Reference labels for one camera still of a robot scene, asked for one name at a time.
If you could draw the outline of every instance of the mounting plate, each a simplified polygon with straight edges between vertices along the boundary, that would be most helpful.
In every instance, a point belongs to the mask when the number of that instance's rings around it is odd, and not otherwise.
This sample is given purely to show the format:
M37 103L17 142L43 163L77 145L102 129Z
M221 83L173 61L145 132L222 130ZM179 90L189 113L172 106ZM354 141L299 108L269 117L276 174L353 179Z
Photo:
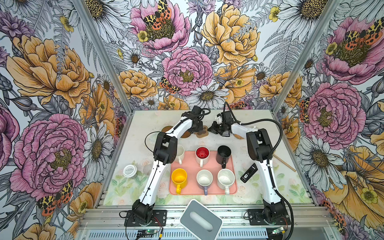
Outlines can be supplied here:
M256 226L256 225L290 225L291 224L291 219L289 218L288 216L288 212L285 210L285 218L278 218L275 220L275 224L270 224L270 223L267 223L265 220L264 220L264 214L263 214L263 209L248 209L247 210L247 213L248 213L248 220L249 220L249 224L251 226Z
M131 215L132 210L129 210L127 212L127 216L125 217L124 227L143 227L138 223L138 221L135 219L135 217L129 218ZM153 210L152 216L156 217L160 221L161 226L166 225L167 221L167 210ZM154 220L151 220L151 222L147 225L147 227L159 227L158 223Z

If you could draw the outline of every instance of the yellow peony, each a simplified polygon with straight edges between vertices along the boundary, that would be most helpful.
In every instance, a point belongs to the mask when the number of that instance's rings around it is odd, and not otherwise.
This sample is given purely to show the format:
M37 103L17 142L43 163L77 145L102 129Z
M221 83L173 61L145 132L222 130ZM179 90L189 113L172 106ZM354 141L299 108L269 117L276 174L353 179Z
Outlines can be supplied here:
M217 59L219 63L242 66L247 62L247 58L255 55L260 37L256 26L240 37L229 39L246 24L250 24L249 17L240 14L238 8L225 4L222 7L221 16L211 12L205 20L201 34L209 41L205 45L217 46L220 55Z

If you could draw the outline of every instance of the black cable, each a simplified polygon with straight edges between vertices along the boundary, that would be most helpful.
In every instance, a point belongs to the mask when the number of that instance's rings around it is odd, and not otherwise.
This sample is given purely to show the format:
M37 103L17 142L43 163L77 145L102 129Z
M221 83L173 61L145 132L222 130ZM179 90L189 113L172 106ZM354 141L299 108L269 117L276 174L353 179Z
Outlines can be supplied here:
M273 174L272 174L272 166L270 165L270 160L272 159L272 155L273 155L273 152L276 150L277 146L279 145L279 143L281 142L281 139L283 138L283 128L281 127L280 123L276 120L273 120L273 119L260 119L260 120L256 120L256 121L253 121L253 122L248 122L248 123L243 123L241 125L250 125L250 124L253 124L253 123L257 123L257 122L263 122L263 121L268 121L268 122L273 122L275 123L278 128L279 128L279 139L277 140L276 144L274 145L274 147L272 148L271 152L268 154L268 157L267 157L267 160L266 160L266 163L268 165L268 171L269 171L269 176L271 178L271 182L272 182L272 186L273 186L273 189L275 190L276 194L288 205L288 208L289 208L289 212L291 214L291 229L289 231L289 234L287 236L287 238L285 240L288 240L291 238L292 236L292 233L293 233L293 227L295 225L294 223L294 217L293 217L293 210L292 210L292 206L291 204L285 199L285 197L283 197L279 191L277 190L276 188L276 185L275 185L275 181L273 180Z

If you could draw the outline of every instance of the floral tablecloth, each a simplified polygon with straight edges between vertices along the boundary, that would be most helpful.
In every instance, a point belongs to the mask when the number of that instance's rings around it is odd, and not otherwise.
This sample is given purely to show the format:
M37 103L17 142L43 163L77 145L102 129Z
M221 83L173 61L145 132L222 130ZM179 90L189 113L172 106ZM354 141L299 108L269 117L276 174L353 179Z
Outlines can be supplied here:
M136 111L132 120L128 136L124 143L123 151L120 154L118 165L115 168L108 192L104 199L104 205L132 205L143 191L148 176L144 174L144 166L153 162L153 156L144 145L145 136L153 131L160 131L165 126L173 126L179 120L184 111ZM204 125L210 126L214 116L219 111L212 111L205 116ZM261 118L271 118L268 110L247 110L234 111L240 121L251 121ZM278 138L278 129L273 123L266 122L256 125L259 128L266 128L270 135L272 144ZM153 148L157 134L147 138L147 145ZM198 146L206 146L216 150L220 145L227 145L232 150L232 159L237 182L237 192L233 195L172 195L169 193L170 168L164 174L159 191L156 197L156 205L186 205L191 199L196 199L205 205L241 205L241 204L262 204L262 187L259 173L247 182L243 183L240 177L253 164L248 156L245 139L235 137L220 137L210 132L192 134L186 139L179 139L186 151L195 150ZM294 167L288 151L283 143L279 145L276 154L285 162ZM128 164L137 167L137 177L128 179L122 171ZM276 184L279 191L289 202L311 203L308 193L297 172L293 172L276 159L273 160L273 168L276 176Z

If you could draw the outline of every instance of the pink peony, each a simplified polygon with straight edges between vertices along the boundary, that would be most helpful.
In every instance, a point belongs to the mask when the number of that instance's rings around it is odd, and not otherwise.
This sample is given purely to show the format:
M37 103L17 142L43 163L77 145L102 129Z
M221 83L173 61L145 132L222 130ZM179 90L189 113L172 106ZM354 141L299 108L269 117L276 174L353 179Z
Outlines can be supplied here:
M15 143L18 168L12 172L11 189L40 199L58 193L69 181L77 187L85 175L81 165L87 140L83 127L65 114L26 127Z
M304 124L307 136L315 135L336 150L356 139L366 119L357 89L347 83L320 84L310 97L308 116L309 123Z
M163 60L164 77L173 86L178 86L180 95L188 96L191 90L212 81L211 61L193 48L179 48L171 57Z
M0 106L0 170L8 162L12 152L12 141L20 132L16 118L4 107Z
M184 15L180 13L179 6L176 4L172 5L170 1L167 0L168 8L172 11L171 24L174 27L174 33L172 37L162 37L160 39L148 39L144 41L143 44L148 49L149 54L161 54L163 52L171 52L180 46L184 46L188 42L190 22L189 18L184 18ZM140 8L131 9L131 32L133 34L138 34L140 31L147 31L147 25L144 23L143 18L149 15L154 15L157 11L157 3L154 7L148 5L147 8L144 8L140 5Z
M354 85L364 83L369 78L375 76L384 67L384 41L381 37L373 45L362 44L349 51L345 48L347 43L345 33L348 31L358 31L368 29L374 21L366 23L365 20L359 22L347 17L334 31L334 36L328 38L329 46L327 54L322 62L324 73L332 75L339 81L348 81Z

